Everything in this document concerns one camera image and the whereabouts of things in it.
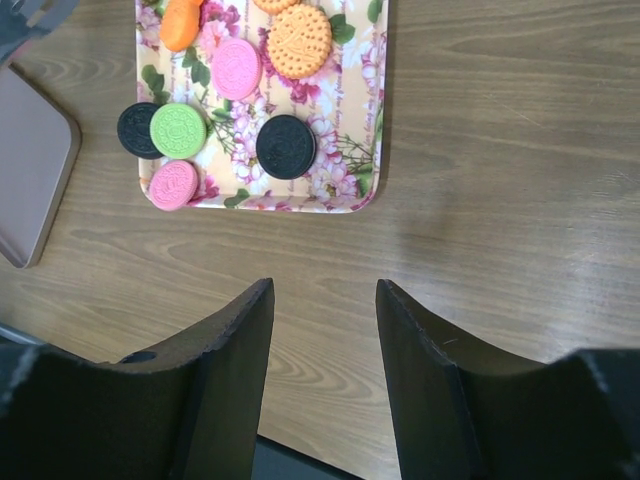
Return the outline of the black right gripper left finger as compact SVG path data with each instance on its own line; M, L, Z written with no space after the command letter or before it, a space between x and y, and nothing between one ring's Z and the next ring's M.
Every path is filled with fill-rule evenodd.
M117 363L1 347L5 479L247 479L274 322L262 279Z

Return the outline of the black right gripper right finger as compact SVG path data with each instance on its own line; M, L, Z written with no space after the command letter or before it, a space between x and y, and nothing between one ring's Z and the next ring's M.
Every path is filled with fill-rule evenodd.
M500 349L381 280L376 315L405 479L635 479L639 353L544 364Z

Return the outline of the metal tongs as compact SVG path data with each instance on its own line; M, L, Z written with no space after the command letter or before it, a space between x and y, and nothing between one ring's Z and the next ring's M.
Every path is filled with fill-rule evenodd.
M1 0L1 65L29 42L52 33L78 4L78 0Z

